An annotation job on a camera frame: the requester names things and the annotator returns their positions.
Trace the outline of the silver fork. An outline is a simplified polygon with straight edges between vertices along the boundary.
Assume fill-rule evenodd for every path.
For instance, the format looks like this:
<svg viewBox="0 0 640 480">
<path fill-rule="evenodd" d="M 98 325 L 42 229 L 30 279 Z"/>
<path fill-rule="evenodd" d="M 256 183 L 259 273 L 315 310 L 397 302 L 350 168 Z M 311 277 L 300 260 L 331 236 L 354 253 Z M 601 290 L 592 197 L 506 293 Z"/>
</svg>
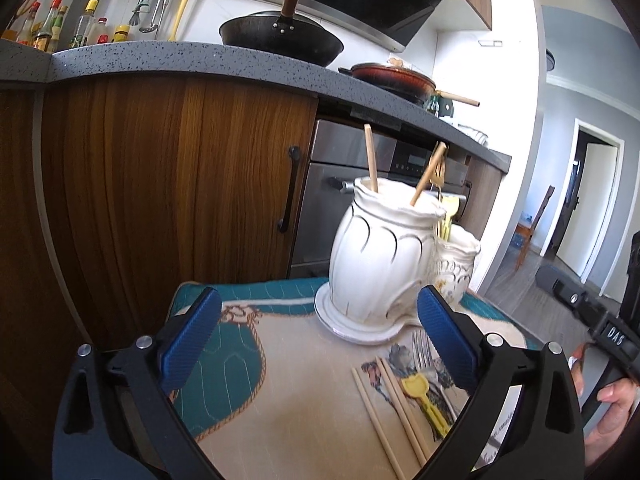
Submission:
<svg viewBox="0 0 640 480">
<path fill-rule="evenodd" d="M 459 414 L 458 409 L 451 403 L 446 390 L 454 385 L 448 370 L 441 359 L 435 358 L 432 352 L 431 339 L 424 330 L 412 333 L 413 355 L 416 369 L 421 372 L 430 384 L 433 384 L 444 398 L 452 414 Z"/>
</svg>

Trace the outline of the yellow handled spoon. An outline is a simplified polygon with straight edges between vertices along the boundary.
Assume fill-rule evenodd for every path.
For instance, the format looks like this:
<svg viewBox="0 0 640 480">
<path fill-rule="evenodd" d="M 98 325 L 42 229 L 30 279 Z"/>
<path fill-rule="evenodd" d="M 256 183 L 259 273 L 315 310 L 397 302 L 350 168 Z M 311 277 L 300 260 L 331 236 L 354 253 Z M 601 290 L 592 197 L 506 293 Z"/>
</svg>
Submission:
<svg viewBox="0 0 640 480">
<path fill-rule="evenodd" d="M 421 373 L 416 373 L 400 380 L 401 388 L 410 398 L 417 400 L 432 423 L 439 437 L 444 438 L 450 430 L 447 419 L 444 417 L 436 404 L 428 397 L 430 383 Z"/>
</svg>

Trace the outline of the wooden chopstick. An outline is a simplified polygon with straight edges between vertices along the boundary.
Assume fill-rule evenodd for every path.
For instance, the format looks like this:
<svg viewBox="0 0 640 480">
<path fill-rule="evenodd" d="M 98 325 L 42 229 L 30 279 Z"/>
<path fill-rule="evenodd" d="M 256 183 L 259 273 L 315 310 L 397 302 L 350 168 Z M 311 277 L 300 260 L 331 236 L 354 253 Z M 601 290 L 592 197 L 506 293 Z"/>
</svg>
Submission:
<svg viewBox="0 0 640 480">
<path fill-rule="evenodd" d="M 370 178 L 370 189 L 372 192 L 378 192 L 378 166 L 376 166 L 375 144 L 373 132 L 370 124 L 363 125 L 364 140 L 366 140 L 367 161 Z"/>
<path fill-rule="evenodd" d="M 416 459 L 420 466 L 424 466 L 427 463 L 427 459 L 430 457 L 430 450 L 427 447 L 426 441 L 421 434 L 420 428 L 413 414 L 410 412 L 408 401 L 405 399 L 404 394 L 401 391 L 400 385 L 395 378 L 393 378 L 392 371 L 386 363 L 386 361 L 379 356 L 376 358 L 376 364 L 381 369 L 381 373 L 385 382 L 385 385 L 390 388 L 396 410 L 398 411 L 402 426 L 405 428 L 405 432 L 413 451 L 416 453 Z"/>
<path fill-rule="evenodd" d="M 376 414 L 375 408 L 367 394 L 366 388 L 364 388 L 363 385 L 363 381 L 360 378 L 357 370 L 355 367 L 352 367 L 350 369 L 350 372 L 352 373 L 352 378 L 354 378 L 354 382 L 356 385 L 356 388 L 359 392 L 360 398 L 362 400 L 362 403 L 364 405 L 364 408 L 366 409 L 370 422 L 374 428 L 374 431 L 376 433 L 376 435 L 378 436 L 378 440 L 380 441 L 382 448 L 387 456 L 388 461 L 390 462 L 390 466 L 392 466 L 393 471 L 395 473 L 396 479 L 397 480 L 405 480 L 405 475 L 404 472 L 402 471 L 402 468 L 400 466 L 400 463 L 398 462 L 398 459 L 396 458 L 394 451 L 392 449 L 392 447 L 390 446 L 390 441 L 386 438 L 386 434 L 383 430 L 383 427 L 380 423 L 380 419 L 378 418 L 378 415 Z"/>
</svg>

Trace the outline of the gold metal fork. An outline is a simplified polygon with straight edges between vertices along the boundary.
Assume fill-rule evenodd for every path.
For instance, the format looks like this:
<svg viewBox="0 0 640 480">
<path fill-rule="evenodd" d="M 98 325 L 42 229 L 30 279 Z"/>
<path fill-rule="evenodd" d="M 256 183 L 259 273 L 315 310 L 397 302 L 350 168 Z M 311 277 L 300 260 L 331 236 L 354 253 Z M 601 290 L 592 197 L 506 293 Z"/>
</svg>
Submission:
<svg viewBox="0 0 640 480">
<path fill-rule="evenodd" d="M 436 193 L 437 199 L 442 201 L 442 188 L 445 184 L 446 160 L 442 157 L 433 170 L 430 177 L 431 190 Z"/>
</svg>

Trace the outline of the horse print quilted mat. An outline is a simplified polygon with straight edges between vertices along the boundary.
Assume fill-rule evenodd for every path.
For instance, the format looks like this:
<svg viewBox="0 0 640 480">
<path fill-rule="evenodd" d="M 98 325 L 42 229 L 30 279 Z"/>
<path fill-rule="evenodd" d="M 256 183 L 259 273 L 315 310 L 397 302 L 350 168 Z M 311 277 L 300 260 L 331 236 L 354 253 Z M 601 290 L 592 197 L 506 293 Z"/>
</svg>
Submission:
<svg viewBox="0 0 640 480">
<path fill-rule="evenodd" d="M 171 393 L 186 428 L 228 479 L 396 479 L 364 408 L 355 367 L 406 479 L 420 468 L 376 357 L 393 378 L 421 373 L 407 328 L 358 346 L 316 312 L 318 278 L 222 285 L 221 319 L 186 384 Z M 448 420 L 433 384 L 430 399 Z"/>
</svg>

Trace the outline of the white ceramic double utensil holder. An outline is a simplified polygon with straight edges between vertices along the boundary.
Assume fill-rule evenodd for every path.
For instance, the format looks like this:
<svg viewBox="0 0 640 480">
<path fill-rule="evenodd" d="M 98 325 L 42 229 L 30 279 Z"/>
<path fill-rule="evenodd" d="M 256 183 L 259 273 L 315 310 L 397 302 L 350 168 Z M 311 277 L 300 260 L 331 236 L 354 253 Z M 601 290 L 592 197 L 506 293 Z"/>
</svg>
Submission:
<svg viewBox="0 0 640 480">
<path fill-rule="evenodd" d="M 448 304 L 468 288 L 480 241 L 454 224 L 448 242 L 437 233 L 446 211 L 424 192 L 414 204 L 414 188 L 368 177 L 354 181 L 354 198 L 332 245 L 329 279 L 314 297 L 321 323 L 354 344 L 376 346 L 419 324 L 416 298 L 433 285 Z"/>
</svg>

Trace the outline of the wooden chair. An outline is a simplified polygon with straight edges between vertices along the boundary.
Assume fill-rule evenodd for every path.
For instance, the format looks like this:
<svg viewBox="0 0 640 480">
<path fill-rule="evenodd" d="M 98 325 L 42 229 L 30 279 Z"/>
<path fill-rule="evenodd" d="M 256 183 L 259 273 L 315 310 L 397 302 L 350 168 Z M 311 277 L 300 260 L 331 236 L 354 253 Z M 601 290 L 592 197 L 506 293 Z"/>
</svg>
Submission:
<svg viewBox="0 0 640 480">
<path fill-rule="evenodd" d="M 544 199 L 542 200 L 535 217 L 531 222 L 518 222 L 518 225 L 515 229 L 515 234 L 518 234 L 522 238 L 522 247 L 520 252 L 518 253 L 518 258 L 515 263 L 515 271 L 520 270 L 520 267 L 523 265 L 526 260 L 526 256 L 529 251 L 530 242 L 533 239 L 535 231 L 537 229 L 538 223 L 546 210 L 548 203 L 551 200 L 552 195 L 554 194 L 555 187 L 553 185 L 549 185 L 547 188 L 546 194 L 544 194 Z"/>
</svg>

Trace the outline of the wooden cabinet door left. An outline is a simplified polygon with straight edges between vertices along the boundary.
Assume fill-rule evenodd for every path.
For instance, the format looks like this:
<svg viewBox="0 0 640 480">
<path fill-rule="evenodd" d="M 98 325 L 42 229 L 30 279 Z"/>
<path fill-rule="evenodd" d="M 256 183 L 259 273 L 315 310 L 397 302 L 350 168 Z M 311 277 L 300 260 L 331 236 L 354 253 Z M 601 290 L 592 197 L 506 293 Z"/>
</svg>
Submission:
<svg viewBox="0 0 640 480">
<path fill-rule="evenodd" d="M 216 77 L 49 87 L 43 136 L 91 302 L 147 316 L 185 281 L 283 278 L 317 106 Z"/>
</svg>

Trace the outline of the wooden cabinet door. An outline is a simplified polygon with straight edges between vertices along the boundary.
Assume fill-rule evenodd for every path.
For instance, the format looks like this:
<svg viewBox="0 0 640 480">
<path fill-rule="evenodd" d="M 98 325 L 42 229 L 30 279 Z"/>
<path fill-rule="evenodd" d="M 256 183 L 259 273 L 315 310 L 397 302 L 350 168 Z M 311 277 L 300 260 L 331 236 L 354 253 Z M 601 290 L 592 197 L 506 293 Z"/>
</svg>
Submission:
<svg viewBox="0 0 640 480">
<path fill-rule="evenodd" d="M 43 136 L 91 302 L 147 316 L 185 281 L 283 278 L 317 106 L 216 77 L 49 87 Z"/>
<path fill-rule="evenodd" d="M 459 223 L 478 240 L 483 236 L 504 173 L 484 160 L 471 158 L 465 189 L 468 195 Z"/>
</svg>

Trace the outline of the wooden cabinet door right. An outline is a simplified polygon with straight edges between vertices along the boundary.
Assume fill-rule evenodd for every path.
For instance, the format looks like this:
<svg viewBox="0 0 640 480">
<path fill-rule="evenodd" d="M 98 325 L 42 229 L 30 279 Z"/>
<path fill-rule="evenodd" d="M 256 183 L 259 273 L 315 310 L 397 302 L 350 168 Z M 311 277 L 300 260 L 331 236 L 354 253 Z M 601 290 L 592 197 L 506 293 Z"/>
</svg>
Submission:
<svg viewBox="0 0 640 480">
<path fill-rule="evenodd" d="M 483 236 L 504 173 L 484 160 L 471 158 L 465 189 L 468 195 L 459 223 L 478 240 Z"/>
</svg>

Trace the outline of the red brown enamel pan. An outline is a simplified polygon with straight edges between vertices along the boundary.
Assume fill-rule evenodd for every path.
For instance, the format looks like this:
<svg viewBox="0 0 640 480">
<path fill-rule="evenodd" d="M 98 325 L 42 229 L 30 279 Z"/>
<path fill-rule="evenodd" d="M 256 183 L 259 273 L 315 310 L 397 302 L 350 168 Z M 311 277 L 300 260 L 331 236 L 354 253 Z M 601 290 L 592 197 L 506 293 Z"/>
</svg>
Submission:
<svg viewBox="0 0 640 480">
<path fill-rule="evenodd" d="M 434 94 L 472 106 L 480 105 L 478 101 L 438 90 L 431 78 L 408 68 L 362 63 L 351 68 L 340 67 L 338 71 L 418 105 L 424 105 Z"/>
</svg>

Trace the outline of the grey speckled countertop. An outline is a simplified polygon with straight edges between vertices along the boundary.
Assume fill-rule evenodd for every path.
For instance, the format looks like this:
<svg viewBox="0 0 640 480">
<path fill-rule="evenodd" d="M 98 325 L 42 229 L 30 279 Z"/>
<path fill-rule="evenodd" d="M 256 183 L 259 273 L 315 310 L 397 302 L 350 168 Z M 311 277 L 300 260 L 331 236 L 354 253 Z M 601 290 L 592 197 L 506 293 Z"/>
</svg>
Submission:
<svg viewBox="0 0 640 480">
<path fill-rule="evenodd" d="M 388 128 L 406 124 L 461 148 L 504 174 L 511 165 L 509 155 L 485 148 L 416 104 L 372 84 L 294 58 L 193 41 L 125 41 L 55 54 L 1 41 L 1 81 L 7 84 L 52 84 L 85 76 L 133 73 L 221 76 L 275 84 L 368 110 L 375 117 L 382 117 Z"/>
</svg>

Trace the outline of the clear oil bottle yellow cap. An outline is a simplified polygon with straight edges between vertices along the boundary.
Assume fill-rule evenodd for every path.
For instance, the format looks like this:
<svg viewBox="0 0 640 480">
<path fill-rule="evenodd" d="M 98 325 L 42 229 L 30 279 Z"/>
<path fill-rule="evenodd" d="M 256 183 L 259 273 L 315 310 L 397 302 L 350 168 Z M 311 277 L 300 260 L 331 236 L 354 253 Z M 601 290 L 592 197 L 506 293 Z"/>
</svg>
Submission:
<svg viewBox="0 0 640 480">
<path fill-rule="evenodd" d="M 78 18 L 72 39 L 70 40 L 71 49 L 85 47 L 87 44 L 89 32 L 94 22 L 94 14 L 96 13 L 98 4 L 99 0 L 89 0 L 87 2 L 84 12 L 82 12 L 80 18 Z"/>
</svg>

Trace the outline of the yellow spatula hanging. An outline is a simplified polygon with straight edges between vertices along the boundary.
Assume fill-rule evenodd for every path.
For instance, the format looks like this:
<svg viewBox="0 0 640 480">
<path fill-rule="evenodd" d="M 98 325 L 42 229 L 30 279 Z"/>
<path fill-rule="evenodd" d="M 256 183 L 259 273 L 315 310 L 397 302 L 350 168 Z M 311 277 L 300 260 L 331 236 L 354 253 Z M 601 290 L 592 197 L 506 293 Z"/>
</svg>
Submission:
<svg viewBox="0 0 640 480">
<path fill-rule="evenodd" d="M 168 41 L 176 41 L 178 35 L 178 29 L 180 26 L 180 22 L 183 17 L 184 10 L 186 10 L 186 5 L 189 0 L 180 0 L 180 4 L 178 6 L 178 10 L 174 16 L 174 21 L 172 22 L 171 31 L 168 37 Z"/>
</svg>

